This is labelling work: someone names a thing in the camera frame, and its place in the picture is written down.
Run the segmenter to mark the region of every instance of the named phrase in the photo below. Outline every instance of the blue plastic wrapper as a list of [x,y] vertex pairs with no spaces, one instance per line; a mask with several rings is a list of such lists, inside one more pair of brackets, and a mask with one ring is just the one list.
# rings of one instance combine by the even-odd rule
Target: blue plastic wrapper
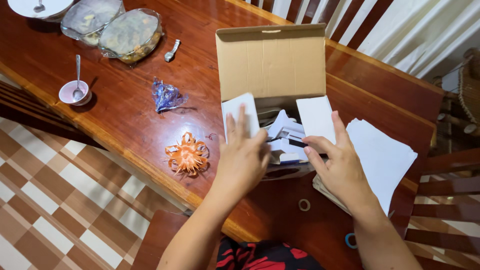
[[163,80],[153,77],[152,99],[155,101],[155,111],[161,112],[181,106],[187,102],[188,94],[180,95],[178,88],[163,84]]

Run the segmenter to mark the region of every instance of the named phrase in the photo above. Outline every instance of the rubber band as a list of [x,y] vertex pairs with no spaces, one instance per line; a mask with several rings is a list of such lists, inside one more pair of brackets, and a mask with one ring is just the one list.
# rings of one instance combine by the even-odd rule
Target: rubber band
[[354,233],[349,233],[349,234],[345,235],[345,243],[347,244],[347,246],[349,248],[357,249],[358,245],[352,245],[352,244],[350,244],[350,241],[348,240],[352,236],[355,236],[355,234]]
[[[303,208],[303,207],[301,206],[301,203],[302,203],[302,202],[307,203],[307,208]],[[309,202],[307,199],[301,199],[301,200],[299,201],[299,208],[300,208],[300,210],[302,210],[302,211],[308,211],[308,210],[310,210],[310,202]]]

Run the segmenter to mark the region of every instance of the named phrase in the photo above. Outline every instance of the cup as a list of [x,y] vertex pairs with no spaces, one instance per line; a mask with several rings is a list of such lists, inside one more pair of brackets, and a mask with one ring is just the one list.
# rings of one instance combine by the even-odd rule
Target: cup
[[84,96],[77,102],[73,101],[73,91],[77,89],[77,81],[71,81],[65,84],[59,92],[59,98],[63,103],[82,106],[87,104],[92,99],[92,92],[88,89],[88,84],[84,81],[79,83],[80,90],[84,93]]

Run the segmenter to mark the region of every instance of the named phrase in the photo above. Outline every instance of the tiled floor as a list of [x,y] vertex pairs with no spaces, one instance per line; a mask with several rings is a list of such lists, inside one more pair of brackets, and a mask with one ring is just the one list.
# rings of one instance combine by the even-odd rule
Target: tiled floor
[[128,270],[157,209],[186,208],[107,151],[0,118],[0,270]]
[[[453,173],[425,176],[421,182],[442,181],[445,179],[460,178]],[[480,195],[463,196],[418,196],[416,204],[480,204]],[[411,217],[409,228],[439,233],[450,233],[480,237],[480,224],[474,222],[446,221],[432,218]],[[480,269],[480,256],[466,254],[454,250],[417,244],[406,241],[413,254],[445,262],[470,270]]]

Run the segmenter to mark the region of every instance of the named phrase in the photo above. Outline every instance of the food in glass bowl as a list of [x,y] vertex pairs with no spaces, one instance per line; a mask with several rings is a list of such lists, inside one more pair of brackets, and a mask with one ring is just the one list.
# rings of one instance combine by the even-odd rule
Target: food in glass bowl
[[162,36],[161,18],[150,9],[136,9],[117,17],[105,28],[98,48],[103,56],[134,63],[147,56]]
[[47,22],[59,22],[73,5],[73,0],[43,0],[45,9],[35,12],[34,7],[38,0],[8,0],[8,5],[16,13],[29,17],[44,20]]
[[67,12],[61,30],[68,37],[96,46],[105,27],[124,13],[122,0],[81,0]]

